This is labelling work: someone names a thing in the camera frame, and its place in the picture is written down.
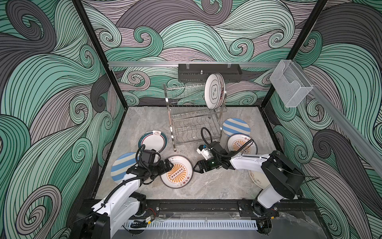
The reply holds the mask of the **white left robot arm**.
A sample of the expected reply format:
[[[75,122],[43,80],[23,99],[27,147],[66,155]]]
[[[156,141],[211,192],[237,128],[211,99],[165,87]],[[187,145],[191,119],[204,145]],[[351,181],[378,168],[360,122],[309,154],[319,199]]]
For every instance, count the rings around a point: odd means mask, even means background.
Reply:
[[[110,239],[130,217],[138,213],[141,202],[132,195],[148,178],[160,176],[174,167],[170,160],[160,160],[147,168],[129,167],[120,184],[93,206],[85,207],[73,223],[71,239]]]

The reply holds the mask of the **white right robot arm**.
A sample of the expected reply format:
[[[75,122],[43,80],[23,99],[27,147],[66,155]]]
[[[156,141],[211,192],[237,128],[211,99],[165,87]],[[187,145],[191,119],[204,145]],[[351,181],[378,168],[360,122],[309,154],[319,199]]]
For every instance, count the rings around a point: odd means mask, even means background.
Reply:
[[[274,150],[269,154],[244,154],[253,140],[236,151],[226,151],[219,142],[200,145],[197,152],[204,158],[196,163],[194,172],[205,173],[214,169],[250,170],[263,174],[270,185],[253,200],[250,210],[257,217],[276,217],[274,205],[282,199],[292,200],[300,189],[305,175],[283,153]]]

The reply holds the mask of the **white plate red characters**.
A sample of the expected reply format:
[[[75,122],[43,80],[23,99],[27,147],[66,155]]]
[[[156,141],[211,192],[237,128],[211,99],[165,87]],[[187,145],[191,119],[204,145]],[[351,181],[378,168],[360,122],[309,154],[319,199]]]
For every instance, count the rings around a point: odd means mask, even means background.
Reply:
[[[225,98],[225,82],[224,82],[223,76],[220,73],[217,73],[217,77],[220,83],[220,95],[219,95],[219,102],[217,105],[217,108],[219,108],[222,106],[224,98]]]

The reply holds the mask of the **blue cream striped plate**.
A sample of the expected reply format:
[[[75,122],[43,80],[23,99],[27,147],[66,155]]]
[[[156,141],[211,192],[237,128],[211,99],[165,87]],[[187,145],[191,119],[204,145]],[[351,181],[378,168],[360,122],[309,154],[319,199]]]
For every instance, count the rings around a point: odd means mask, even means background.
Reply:
[[[128,152],[121,155],[112,165],[110,175],[115,183],[120,183],[128,168],[136,163],[136,152]]]

